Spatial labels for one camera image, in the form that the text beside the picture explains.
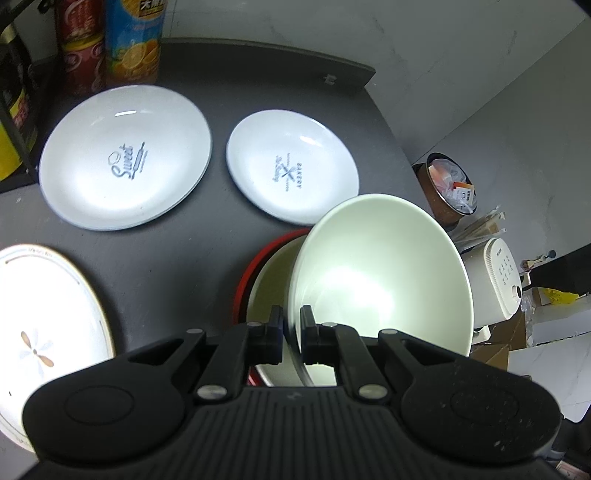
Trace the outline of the cream bowl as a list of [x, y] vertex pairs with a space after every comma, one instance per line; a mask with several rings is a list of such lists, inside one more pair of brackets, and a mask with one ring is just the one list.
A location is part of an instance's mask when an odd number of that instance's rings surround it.
[[301, 307], [318, 324], [363, 337], [384, 329], [466, 356], [474, 306], [461, 256], [425, 210], [400, 197], [365, 194], [325, 214], [301, 244], [287, 289], [294, 369], [307, 386], [335, 385], [335, 371], [301, 358]]
[[[271, 308], [283, 309], [283, 321], [287, 321], [287, 296], [290, 276], [307, 234], [288, 240], [270, 255], [254, 280], [246, 306], [246, 321], [260, 322], [270, 319]], [[279, 364], [259, 364], [252, 368], [252, 383], [263, 387], [301, 387], [304, 383], [294, 365], [290, 349], [287, 324], [283, 324], [283, 347]]]

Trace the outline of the dark soy sauce jug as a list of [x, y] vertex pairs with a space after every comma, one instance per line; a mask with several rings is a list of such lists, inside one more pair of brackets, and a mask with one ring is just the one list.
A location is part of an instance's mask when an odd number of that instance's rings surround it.
[[10, 23], [1, 32], [1, 105], [10, 114], [28, 152], [37, 142], [33, 64], [29, 51]]

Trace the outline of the red and black bowl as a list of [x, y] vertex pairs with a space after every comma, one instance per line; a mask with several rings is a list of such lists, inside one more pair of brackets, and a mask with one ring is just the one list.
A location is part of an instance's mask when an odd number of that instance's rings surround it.
[[274, 239], [270, 243], [267, 243], [259, 253], [253, 257], [249, 265], [246, 267], [245, 272], [242, 274], [238, 282], [238, 286], [235, 289], [235, 299], [232, 302], [232, 323], [239, 324], [246, 322], [246, 310], [247, 301], [249, 301], [249, 294], [252, 293], [253, 284], [256, 282], [256, 277], [259, 275], [260, 270], [263, 269], [266, 261], [273, 256], [276, 251], [280, 250], [280, 247], [287, 245], [291, 240], [300, 238], [311, 230], [308, 228], [301, 228], [294, 231], [287, 232], [283, 236]]

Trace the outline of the small white Bakery plate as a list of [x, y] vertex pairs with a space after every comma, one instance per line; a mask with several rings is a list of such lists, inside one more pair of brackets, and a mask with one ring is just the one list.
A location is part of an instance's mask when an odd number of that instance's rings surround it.
[[228, 172], [246, 199], [287, 223], [312, 225], [360, 193], [356, 162], [342, 140], [311, 117], [263, 110], [235, 126]]

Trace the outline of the white electric kettle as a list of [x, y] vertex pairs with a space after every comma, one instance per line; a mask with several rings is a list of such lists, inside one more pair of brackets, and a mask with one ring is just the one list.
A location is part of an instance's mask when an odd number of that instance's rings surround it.
[[472, 344], [486, 342], [490, 327], [510, 320], [522, 301], [522, 281], [507, 243], [494, 237], [461, 254], [472, 289]]

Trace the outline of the cardboard boxes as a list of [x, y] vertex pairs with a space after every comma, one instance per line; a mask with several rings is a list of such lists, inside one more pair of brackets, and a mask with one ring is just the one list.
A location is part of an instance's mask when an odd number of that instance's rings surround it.
[[579, 422], [590, 407], [590, 297], [550, 304], [535, 290], [512, 319], [496, 324], [471, 357], [530, 379], [549, 391], [562, 414]]

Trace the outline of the red drink can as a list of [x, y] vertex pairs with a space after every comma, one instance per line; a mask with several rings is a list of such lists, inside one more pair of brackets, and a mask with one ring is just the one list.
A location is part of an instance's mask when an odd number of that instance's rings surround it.
[[54, 19], [69, 93], [88, 97], [100, 92], [105, 84], [104, 2], [56, 1]]

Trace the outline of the flat white gold-rimmed plate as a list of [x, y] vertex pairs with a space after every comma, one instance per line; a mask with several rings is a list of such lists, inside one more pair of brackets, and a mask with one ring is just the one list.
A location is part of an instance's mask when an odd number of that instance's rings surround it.
[[18, 244], [1, 251], [1, 432], [34, 449], [22, 416], [44, 384], [116, 355], [103, 308], [66, 257]]

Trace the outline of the orange juice bottle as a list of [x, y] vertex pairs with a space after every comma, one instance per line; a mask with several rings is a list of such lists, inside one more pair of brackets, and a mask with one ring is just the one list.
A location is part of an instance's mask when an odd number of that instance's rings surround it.
[[106, 83], [153, 84], [158, 76], [165, 0], [105, 2]]

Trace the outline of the brown trash bin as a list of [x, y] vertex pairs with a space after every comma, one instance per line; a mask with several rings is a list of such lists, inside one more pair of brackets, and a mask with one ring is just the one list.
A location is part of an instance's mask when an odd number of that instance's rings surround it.
[[438, 223], [447, 231], [478, 208], [476, 187], [451, 157], [433, 152], [413, 170]]

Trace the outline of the black metal spice rack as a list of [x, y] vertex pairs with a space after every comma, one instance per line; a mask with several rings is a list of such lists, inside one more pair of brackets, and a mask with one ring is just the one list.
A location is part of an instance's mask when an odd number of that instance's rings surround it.
[[[29, 1], [20, 1], [12, 7], [8, 1], [1, 3], [1, 32], [29, 7]], [[40, 70], [33, 62], [34, 90], [36, 110], [34, 120], [38, 124], [45, 120], [46, 102], [42, 99], [42, 89], [39, 83]], [[34, 184], [38, 181], [39, 138], [31, 152], [28, 152], [24, 142], [19, 137], [18, 130], [12, 123], [9, 111], [1, 105], [1, 191], [3, 193], [17, 188]]]

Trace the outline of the large white Sweet plate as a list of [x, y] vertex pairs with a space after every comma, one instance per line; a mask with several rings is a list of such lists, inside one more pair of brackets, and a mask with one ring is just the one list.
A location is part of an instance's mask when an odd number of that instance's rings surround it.
[[117, 231], [171, 210], [197, 186], [212, 153], [204, 114], [153, 85], [103, 91], [69, 111], [41, 153], [39, 183], [68, 223]]

